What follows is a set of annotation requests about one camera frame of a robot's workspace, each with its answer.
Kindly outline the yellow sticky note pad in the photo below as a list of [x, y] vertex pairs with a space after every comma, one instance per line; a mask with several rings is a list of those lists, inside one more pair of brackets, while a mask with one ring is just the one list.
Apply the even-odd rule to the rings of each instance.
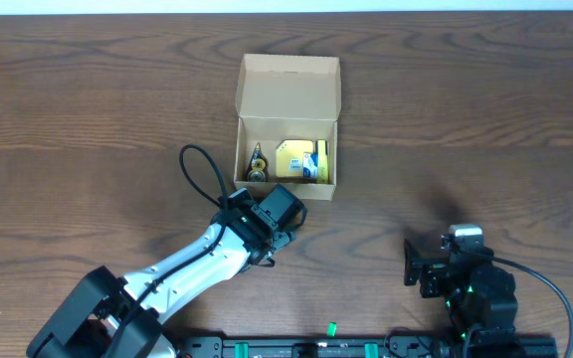
[[303, 173], [303, 157], [312, 153], [313, 142], [303, 139], [287, 139], [276, 149], [276, 175], [279, 178], [297, 178]]

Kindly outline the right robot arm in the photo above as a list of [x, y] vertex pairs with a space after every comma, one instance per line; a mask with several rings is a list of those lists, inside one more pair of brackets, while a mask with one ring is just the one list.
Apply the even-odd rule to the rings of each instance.
[[474, 345], [508, 344], [515, 340], [518, 309], [514, 276], [492, 263], [493, 250], [482, 239], [456, 239], [442, 243], [445, 257], [421, 256], [404, 242], [404, 284], [418, 284], [424, 298], [441, 297], [455, 331], [470, 335]]

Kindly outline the blue white staples box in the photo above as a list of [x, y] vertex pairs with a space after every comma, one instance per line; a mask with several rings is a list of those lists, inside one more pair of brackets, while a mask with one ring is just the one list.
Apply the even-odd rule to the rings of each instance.
[[305, 152], [302, 156], [302, 177], [316, 180], [318, 177], [318, 155]]

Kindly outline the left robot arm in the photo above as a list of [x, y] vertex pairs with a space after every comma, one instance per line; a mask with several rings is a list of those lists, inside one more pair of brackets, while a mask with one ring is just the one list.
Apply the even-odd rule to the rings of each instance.
[[241, 189], [205, 233], [165, 260], [115, 276], [87, 273], [29, 343], [29, 357], [174, 357], [164, 324], [211, 286], [252, 266], [271, 267], [295, 238], [304, 204], [285, 186], [262, 201]]

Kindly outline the yellow highlighter pen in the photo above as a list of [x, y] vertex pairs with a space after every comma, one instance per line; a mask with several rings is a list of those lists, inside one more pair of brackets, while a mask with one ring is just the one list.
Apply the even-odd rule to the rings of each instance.
[[317, 184], [327, 184], [328, 183], [328, 152], [327, 152], [327, 142], [323, 139], [316, 141], [316, 183]]

